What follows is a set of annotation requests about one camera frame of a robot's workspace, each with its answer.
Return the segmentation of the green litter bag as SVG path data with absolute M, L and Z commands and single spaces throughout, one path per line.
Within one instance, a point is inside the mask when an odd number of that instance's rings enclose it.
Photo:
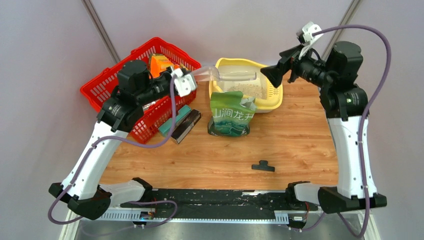
M 213 92 L 208 134 L 221 137 L 249 135 L 250 122 L 257 110 L 255 101 L 255 97 L 244 98 L 241 91 Z

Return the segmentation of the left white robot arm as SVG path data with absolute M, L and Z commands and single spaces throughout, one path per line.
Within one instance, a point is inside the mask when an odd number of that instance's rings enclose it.
M 184 97 L 197 88 L 189 70 L 166 68 L 153 77 L 142 60 L 131 60 L 117 72 L 118 84 L 97 115 L 93 132 L 84 151 L 68 176 L 51 184 L 53 204 L 67 204 L 78 219 L 96 220 L 110 207 L 135 202 L 148 207 L 153 201 L 152 187 L 135 177 L 128 182 L 100 184 L 112 156 L 144 115 L 144 106 L 169 96 L 175 115 L 176 96 Z

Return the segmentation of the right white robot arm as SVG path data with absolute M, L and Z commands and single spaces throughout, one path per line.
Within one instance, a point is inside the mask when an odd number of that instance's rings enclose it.
M 314 59 L 314 49 L 301 55 L 298 45 L 281 52 L 275 65 L 260 72 L 274 86 L 298 78 L 319 88 L 320 103 L 335 146 L 338 162 L 337 185 L 320 185 L 308 181 L 288 184 L 286 205 L 299 209 L 305 202 L 321 207 L 326 214 L 342 213 L 387 205 L 387 198 L 374 184 L 368 154 L 366 105 L 368 96 L 355 80 L 363 62 L 361 48 L 352 42 L 336 42 L 327 60 Z

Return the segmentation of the clear plastic scoop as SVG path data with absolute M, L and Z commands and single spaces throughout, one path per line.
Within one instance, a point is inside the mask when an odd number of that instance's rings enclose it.
M 190 74 L 197 82 L 243 82 L 253 81 L 257 78 L 256 71 L 223 72 L 212 65 L 203 66 Z

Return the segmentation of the black bag clip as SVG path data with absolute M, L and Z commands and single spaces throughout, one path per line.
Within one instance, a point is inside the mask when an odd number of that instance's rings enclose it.
M 258 171 L 275 172 L 275 167 L 270 166 L 267 160 L 260 160 L 258 164 L 252 164 L 251 169 Z

